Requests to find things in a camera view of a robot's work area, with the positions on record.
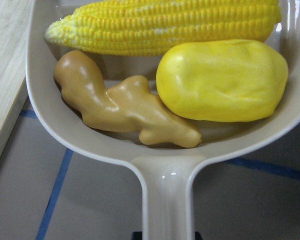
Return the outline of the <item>brown toy ginger root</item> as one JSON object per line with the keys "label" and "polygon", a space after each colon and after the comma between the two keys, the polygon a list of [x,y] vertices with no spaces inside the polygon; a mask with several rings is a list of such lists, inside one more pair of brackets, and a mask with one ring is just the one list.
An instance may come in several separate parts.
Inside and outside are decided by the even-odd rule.
{"label": "brown toy ginger root", "polygon": [[62,56],[53,75],[63,100],[90,128],[138,132],[144,145],[172,143],[194,148],[202,141],[198,128],[168,110],[159,96],[150,92],[148,79],[142,75],[106,88],[95,61],[79,50]]}

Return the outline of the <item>beige plastic dustpan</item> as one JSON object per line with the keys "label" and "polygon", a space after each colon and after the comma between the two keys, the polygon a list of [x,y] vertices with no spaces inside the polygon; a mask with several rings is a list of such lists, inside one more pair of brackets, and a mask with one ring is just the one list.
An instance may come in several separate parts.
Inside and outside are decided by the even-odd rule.
{"label": "beige plastic dustpan", "polygon": [[219,123],[217,137],[196,148],[150,148],[119,140],[85,126],[61,99],[53,70],[66,47],[45,42],[55,20],[82,5],[81,0],[35,0],[29,19],[26,86],[43,127],[61,144],[89,158],[124,166],[142,187],[142,236],[145,240],[192,240],[195,237],[192,185],[204,167],[258,150],[288,133],[300,122],[300,0],[282,0],[282,23],[267,43],[286,58],[289,81],[275,113],[253,123]]}

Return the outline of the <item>yellow toy corn cob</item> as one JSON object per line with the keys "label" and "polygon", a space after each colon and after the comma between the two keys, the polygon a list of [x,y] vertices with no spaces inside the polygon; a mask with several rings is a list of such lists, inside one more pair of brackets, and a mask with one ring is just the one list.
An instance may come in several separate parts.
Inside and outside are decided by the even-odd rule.
{"label": "yellow toy corn cob", "polygon": [[187,42],[263,42],[281,19],[276,0],[103,0],[55,21],[44,37],[90,53],[158,56]]}

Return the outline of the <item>bamboo cutting board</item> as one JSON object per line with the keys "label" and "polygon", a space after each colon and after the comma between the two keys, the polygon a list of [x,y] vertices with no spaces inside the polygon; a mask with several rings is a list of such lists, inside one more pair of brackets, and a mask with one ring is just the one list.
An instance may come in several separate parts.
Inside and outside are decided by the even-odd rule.
{"label": "bamboo cutting board", "polygon": [[31,0],[0,0],[0,157],[28,96],[26,42]]}

